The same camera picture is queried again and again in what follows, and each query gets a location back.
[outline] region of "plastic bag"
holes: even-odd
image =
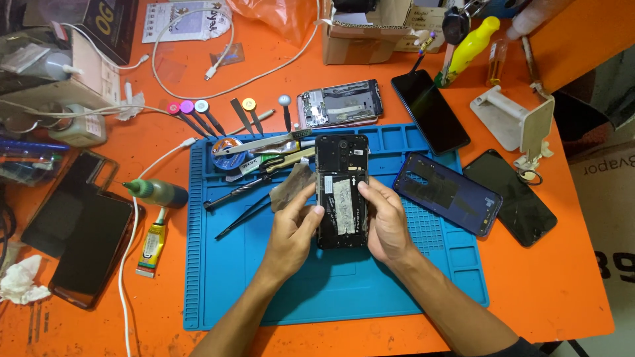
[[[244,17],[263,21],[298,48],[318,19],[315,0],[227,0],[227,4]]]

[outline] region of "orange workbench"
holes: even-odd
[[[152,49],[152,45],[140,43],[141,19],[147,2],[142,1],[139,11],[132,62]],[[160,57],[167,66],[161,72],[173,92],[192,97],[218,93],[279,66],[298,51],[260,22],[239,15],[234,16],[234,21],[235,42],[243,44],[246,61],[220,67],[209,82],[203,79],[210,65],[209,53],[221,52],[229,34],[207,42],[160,45]],[[441,68],[443,56],[444,53],[428,54],[420,68],[434,76]],[[261,111],[277,109],[273,117],[263,122],[265,131],[284,131],[282,110],[277,104],[280,94],[295,97],[313,88],[374,78],[380,83],[385,109],[378,123],[407,123],[410,117],[391,88],[390,79],[410,70],[415,60],[414,53],[395,53],[384,64],[324,66],[318,31],[298,60],[230,94],[211,99],[211,110],[230,131],[241,124],[229,100],[251,97]],[[487,89],[484,85],[486,61],[487,53],[482,53],[450,89],[442,90],[472,138],[472,144],[460,150],[463,164],[489,148],[496,149],[508,162],[519,156],[518,151],[505,152],[469,108],[469,102]],[[165,108],[173,98],[159,87],[149,63],[123,72],[122,78],[130,80],[135,93],[144,92],[147,105]],[[514,43],[507,55],[504,93],[521,105],[535,107],[538,98],[529,84],[520,43]],[[295,104],[291,106],[292,113],[294,110]],[[127,122],[109,119],[108,142],[94,151],[121,165],[115,180],[122,182],[136,178],[158,157],[192,135],[183,123],[162,114],[142,114]],[[557,226],[535,246],[523,248],[497,221],[489,237],[478,242],[491,300],[489,310],[530,342],[579,339],[613,332],[608,301],[555,124],[549,142],[556,154],[541,161],[540,172],[545,182],[534,187],[534,191],[558,217]],[[147,177],[187,187],[188,167],[189,153],[183,150],[162,161]],[[18,235],[37,210],[38,198],[41,199],[45,190],[46,187],[9,190],[10,204],[20,219]],[[111,191],[126,194],[118,184],[113,184]],[[131,338],[138,341],[133,355],[187,356],[205,332],[186,332],[182,328],[186,210],[168,215],[166,246],[157,276],[149,279],[134,273],[142,236],[159,211],[155,206],[146,208],[150,219],[140,224],[124,272],[132,309]],[[25,248],[23,252],[23,256],[38,253],[32,248]],[[45,257],[37,282],[47,285],[56,266],[56,259]],[[262,327],[252,354],[385,356],[447,349],[424,315],[409,315]],[[29,306],[3,302],[0,304],[0,351],[3,356],[125,356],[123,311],[116,276],[110,279],[94,311],[83,311],[57,297]]]

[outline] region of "phone stand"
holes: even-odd
[[[470,103],[470,108],[485,124],[496,140],[507,151],[520,148],[525,155],[514,161],[520,174],[526,180],[535,176],[538,159],[553,155],[544,139],[551,132],[555,100],[548,96],[546,101],[529,111],[501,94],[500,86],[494,86]]]

